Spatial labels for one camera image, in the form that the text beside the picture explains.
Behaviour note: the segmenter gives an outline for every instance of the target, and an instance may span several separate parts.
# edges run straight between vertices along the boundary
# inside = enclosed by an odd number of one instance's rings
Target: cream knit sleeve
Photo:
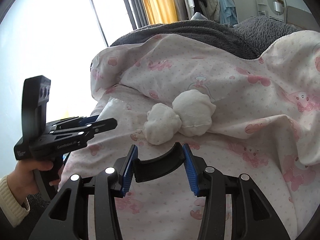
[[[25,208],[19,205],[9,189],[7,176],[3,177],[0,180],[0,208],[13,227],[19,225],[30,212],[27,199],[24,204]]]

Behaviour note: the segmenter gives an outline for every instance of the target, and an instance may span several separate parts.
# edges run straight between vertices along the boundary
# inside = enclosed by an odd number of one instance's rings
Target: folded white cloth
[[[178,95],[172,108],[182,121],[179,132],[185,136],[203,135],[211,127],[211,116],[216,110],[209,96],[194,89]]]
[[[171,140],[182,124],[172,108],[162,103],[155,104],[148,111],[147,119],[142,132],[146,140],[155,145]]]

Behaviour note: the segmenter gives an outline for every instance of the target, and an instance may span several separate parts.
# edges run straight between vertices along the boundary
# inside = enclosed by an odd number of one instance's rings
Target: human hand
[[[28,195],[39,192],[33,176],[33,170],[49,171],[53,167],[51,161],[36,161],[33,159],[18,161],[15,169],[7,176],[7,183],[17,202],[22,205]],[[61,181],[63,166],[58,174],[60,179],[51,181],[50,185],[58,185]]]

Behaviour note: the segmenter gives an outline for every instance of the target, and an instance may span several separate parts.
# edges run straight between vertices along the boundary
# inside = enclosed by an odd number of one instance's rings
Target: gray fleece blanket
[[[275,40],[297,29],[266,17],[251,17],[232,27],[207,20],[150,25],[129,33],[111,46],[143,43],[156,34],[175,33],[223,49],[244,59],[258,58]],[[30,214],[13,229],[0,210],[0,239],[27,240],[48,203],[29,196]]]

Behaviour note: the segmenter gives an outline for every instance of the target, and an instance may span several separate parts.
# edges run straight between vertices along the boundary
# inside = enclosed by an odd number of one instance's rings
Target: blue gripper pad
[[[198,185],[198,174],[196,172],[196,168],[193,164],[193,161],[191,159],[192,152],[186,144],[183,145],[182,147],[183,153],[186,157],[186,160],[184,161],[184,168],[187,173],[189,185],[191,188],[191,191],[197,196],[200,192],[199,185]]]
[[[131,150],[131,154],[128,160],[128,164],[124,170],[124,174],[122,177],[122,187],[121,192],[122,195],[125,196],[125,194],[129,191],[130,185],[133,178],[133,160],[138,158],[138,147],[133,146]]]

